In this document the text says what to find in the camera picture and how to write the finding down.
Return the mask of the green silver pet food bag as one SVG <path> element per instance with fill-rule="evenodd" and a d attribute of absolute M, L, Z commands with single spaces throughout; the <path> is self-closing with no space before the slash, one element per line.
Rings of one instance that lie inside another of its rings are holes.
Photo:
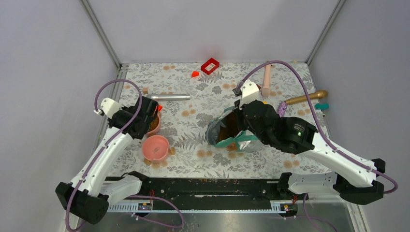
<path fill-rule="evenodd" d="M 264 147 L 250 131 L 238 128 L 233 107 L 226 108 L 220 116 L 209 122 L 205 140 L 215 148 L 225 148 L 236 152 L 253 153 Z"/>

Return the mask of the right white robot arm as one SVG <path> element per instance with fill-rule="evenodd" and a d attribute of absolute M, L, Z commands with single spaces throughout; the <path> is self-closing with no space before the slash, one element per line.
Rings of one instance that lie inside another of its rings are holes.
<path fill-rule="evenodd" d="M 258 100 L 244 105 L 235 101 L 233 113 L 238 128 L 250 131 L 262 144 L 331 169 L 324 174 L 282 173 L 277 184 L 281 198 L 332 194 L 358 205 L 383 198 L 384 185 L 376 180 L 375 173 L 384 171 L 383 160 L 365 160 L 336 144 L 329 145 L 314 125 L 298 117 L 280 117 L 271 105 Z"/>

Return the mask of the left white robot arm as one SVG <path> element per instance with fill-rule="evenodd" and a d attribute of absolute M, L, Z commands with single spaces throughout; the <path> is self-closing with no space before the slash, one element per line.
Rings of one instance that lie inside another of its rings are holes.
<path fill-rule="evenodd" d="M 129 107 L 111 98 L 101 101 L 97 112 L 108 117 L 105 135 L 81 171 L 69 183 L 61 182 L 56 187 L 57 197 L 66 212 L 95 225 L 109 206 L 132 194 L 139 199 L 149 195 L 149 184 L 137 177 L 127 177 L 107 186 L 103 183 L 125 148 L 135 139 L 144 138 L 158 110 L 158 102 L 144 96 Z"/>

